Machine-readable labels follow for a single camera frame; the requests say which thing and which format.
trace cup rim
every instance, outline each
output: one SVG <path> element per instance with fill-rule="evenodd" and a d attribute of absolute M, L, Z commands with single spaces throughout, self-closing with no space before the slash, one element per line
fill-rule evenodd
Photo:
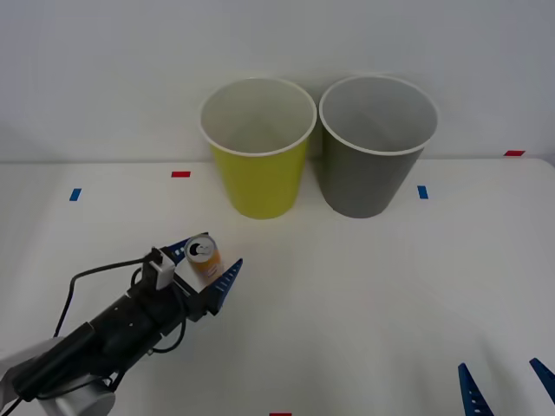
<path fill-rule="evenodd" d="M 246 153 L 246 152 L 238 152 L 236 150 L 232 150 L 232 149 L 228 149 L 227 147 L 224 147 L 218 143 L 216 143 L 213 139 L 210 138 L 210 136 L 208 135 L 208 133 L 205 131 L 205 129 L 202 127 L 202 114 L 204 112 L 205 106 L 208 103 L 208 101 L 214 97 L 214 95 L 216 95 L 217 93 L 219 93 L 219 91 L 221 91 L 224 88 L 230 87 L 233 84 L 237 84 L 239 82 L 244 82 L 244 81 L 253 81 L 253 80 L 264 80 L 264 81 L 274 81 L 274 82 L 278 82 L 278 83 L 282 83 L 284 85 L 287 85 L 289 87 L 293 87 L 295 88 L 297 91 L 299 91 L 301 94 L 304 95 L 305 98 L 308 99 L 309 103 L 310 103 L 310 107 L 312 108 L 312 122 L 310 123 L 310 127 L 306 130 L 306 132 L 300 137 L 300 139 L 298 139 L 297 141 L 291 143 L 290 145 L 286 146 L 286 147 L 282 147 L 280 149 L 277 150 L 272 150 L 271 152 L 263 152 L 263 153 Z M 303 143 L 303 141 L 305 141 L 310 134 L 312 133 L 312 131 L 314 130 L 314 127 L 316 125 L 318 119 L 318 110 L 316 107 L 316 103 L 314 102 L 314 100 L 312 99 L 312 97 L 310 96 L 309 93 L 307 93 L 304 88 L 301 88 L 300 86 L 298 86 L 295 82 L 291 82 L 291 81 L 287 81 L 287 80 L 283 80 L 281 78 L 270 78 L 270 77 L 263 77 L 263 76 L 253 76 L 250 78 L 244 78 L 242 80 L 236 80 L 230 83 L 227 83 L 219 88 L 217 88 L 214 92 L 212 92 L 210 95 L 208 95 L 208 97 L 206 97 L 206 99 L 202 102 L 201 106 L 200 106 L 200 113 L 199 113 L 199 118 L 198 118 L 198 126 L 199 126 L 199 130 L 202 132 L 202 135 L 204 136 L 205 140 L 212 146 L 218 148 L 219 150 L 229 153 L 229 154 L 234 154 L 236 156 L 243 156 L 246 158 L 263 158 L 266 156 L 274 156 L 276 154 L 280 154 L 280 153 L 285 153 L 288 150 L 291 150 L 294 147 L 297 147 L 298 145 L 300 145 L 301 143 Z"/>
<path fill-rule="evenodd" d="M 421 143 L 418 146 L 415 147 L 411 147 L 410 149 L 405 149 L 405 150 L 400 150 L 400 151 L 396 151 L 396 152 L 382 152 L 382 151 L 378 151 L 378 150 L 370 150 L 367 149 L 366 147 L 361 147 L 361 146 L 357 146 L 354 145 L 350 142 L 348 142 L 347 140 L 343 139 L 341 136 L 339 136 L 339 134 L 337 134 L 336 132 L 333 131 L 333 129 L 328 125 L 328 122 L 326 121 L 326 119 L 323 117 L 323 103 L 325 102 L 326 97 L 328 96 L 328 94 L 335 89 L 336 87 L 338 87 L 339 85 L 345 83 L 345 82 L 349 82 L 349 81 L 353 81 L 353 80 L 357 80 L 357 79 L 363 79 L 363 78 L 383 78 L 383 79 L 387 79 L 387 80 L 391 80 L 391 81 L 396 81 L 396 82 L 400 82 L 401 84 L 405 84 L 413 89 L 415 89 L 416 91 L 418 91 L 420 94 L 422 94 L 422 96 L 428 100 L 428 102 L 432 105 L 432 108 L 435 111 L 435 118 L 436 118 L 436 123 L 435 123 L 435 130 L 434 132 L 430 135 L 430 137 L 424 141 L 423 143 Z M 320 115 L 320 120 L 322 121 L 322 124 L 324 126 L 324 128 L 326 129 L 326 131 L 328 133 L 330 133 L 334 139 L 340 141 L 341 143 L 343 143 L 345 146 L 348 146 L 352 149 L 355 149 L 359 152 L 363 152 L 363 153 L 369 153 L 369 154 L 374 154 L 377 156 L 402 156 L 403 154 L 410 154 L 410 153 L 414 153 L 414 152 L 418 152 L 419 150 L 423 149 L 428 142 L 434 137 L 435 132 L 437 132 L 437 127 L 439 125 L 439 120 L 440 120 L 440 113 L 439 113 L 439 109 L 438 107 L 435 105 L 434 100 L 432 100 L 432 98 L 426 93 L 424 92 L 420 87 L 416 86 L 415 84 L 413 84 L 412 82 L 408 82 L 405 81 L 401 78 L 397 78 L 394 77 L 392 75 L 386 75 L 386 74 L 374 74 L 374 75 L 353 75 L 347 78 L 344 78 L 340 81 L 337 81 L 333 84 L 331 84 L 331 86 L 328 87 L 328 89 L 326 89 L 326 91 L 323 93 L 322 98 L 320 99 L 320 102 L 318 104 L 318 114 Z"/>

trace gray cup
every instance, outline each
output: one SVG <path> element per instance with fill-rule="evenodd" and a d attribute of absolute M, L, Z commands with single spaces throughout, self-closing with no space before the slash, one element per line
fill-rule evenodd
<path fill-rule="evenodd" d="M 382 212 L 437 127 L 434 103 L 419 88 L 387 76 L 333 84 L 320 100 L 326 202 L 352 218 Z"/>

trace paper cup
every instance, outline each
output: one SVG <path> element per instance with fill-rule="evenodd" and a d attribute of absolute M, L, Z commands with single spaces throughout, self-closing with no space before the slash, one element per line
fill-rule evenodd
<path fill-rule="evenodd" d="M 237 211 L 266 219 L 293 206 L 316 120 L 308 93 L 283 80 L 234 82 L 206 100 L 200 130 Z"/>
<path fill-rule="evenodd" d="M 357 76 L 320 100 L 326 202 L 352 218 L 382 212 L 437 128 L 434 103 L 418 87 L 387 76 Z"/>

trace can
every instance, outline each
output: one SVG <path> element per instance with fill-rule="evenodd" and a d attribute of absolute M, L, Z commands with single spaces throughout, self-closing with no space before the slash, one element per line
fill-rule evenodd
<path fill-rule="evenodd" d="M 210 236 L 191 237 L 185 246 L 185 255 L 192 267 L 210 283 L 222 276 L 224 267 L 218 246 Z"/>

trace black cable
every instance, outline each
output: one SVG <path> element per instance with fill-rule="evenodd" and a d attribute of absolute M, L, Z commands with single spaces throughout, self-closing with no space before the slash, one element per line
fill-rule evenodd
<path fill-rule="evenodd" d="M 6 410 L 5 413 L 2 413 L 2 416 L 8 416 L 9 414 L 11 414 L 14 410 L 16 410 L 16 407 L 19 406 L 19 404 L 23 401 L 23 399 L 20 397 L 19 399 L 17 399 L 16 401 L 14 401 L 14 404 L 10 406 L 10 408 L 8 410 Z"/>
<path fill-rule="evenodd" d="M 96 381 L 103 381 L 103 380 L 112 381 L 112 379 L 110 379 L 109 377 L 98 377 L 98 378 L 89 380 L 86 383 L 82 383 L 79 386 L 71 387 L 71 388 L 68 388 L 67 390 L 61 390 L 61 391 L 57 391 L 57 392 L 54 392 L 54 393 L 51 393 L 51 394 L 39 395 L 39 396 L 36 396 L 36 398 L 39 399 L 39 400 L 55 399 L 56 397 L 60 397 L 60 396 L 63 396 L 64 394 L 72 393 L 75 390 L 79 390 L 82 387 L 88 386 L 89 384 L 93 384 Z"/>
<path fill-rule="evenodd" d="M 133 275 L 131 276 L 131 287 L 133 287 L 137 283 L 137 276 L 139 275 L 141 270 L 142 268 L 139 267 L 136 271 L 133 272 Z"/>
<path fill-rule="evenodd" d="M 119 269 L 120 267 L 127 267 L 127 266 L 132 266 L 133 264 L 147 262 L 150 260 L 150 258 L 151 258 L 150 255 L 146 255 L 143 258 L 137 258 L 135 260 L 130 260 L 128 262 L 113 263 L 107 266 L 101 266 L 95 269 L 86 270 L 79 273 L 78 275 L 73 276 L 73 278 L 71 279 L 71 282 L 69 282 L 69 293 L 68 293 L 68 298 L 66 299 L 66 304 L 63 306 L 62 315 L 60 315 L 60 320 L 58 321 L 58 325 L 55 327 L 54 338 L 56 338 L 60 334 L 63 321 L 66 319 L 66 315 L 68 314 L 69 305 L 71 303 L 71 299 L 73 298 L 73 293 L 75 291 L 75 282 L 77 280 L 88 275 L 93 275 L 94 273 L 100 273 L 101 271 Z"/>
<path fill-rule="evenodd" d="M 187 319 L 185 304 L 183 302 L 183 299 L 181 297 L 181 294 L 180 294 L 179 290 L 175 286 L 175 283 L 172 283 L 172 289 L 173 289 L 173 293 L 175 294 L 175 297 L 177 297 L 177 302 L 180 305 L 180 311 L 181 311 L 180 336 L 178 337 L 177 341 L 171 347 L 162 348 L 162 349 L 153 348 L 153 352 L 155 352 L 156 354 L 165 354 L 165 353 L 169 353 L 170 351 L 174 351 L 174 349 L 176 349 L 181 344 L 181 342 L 183 341 L 183 338 L 185 337 L 186 319 Z"/>

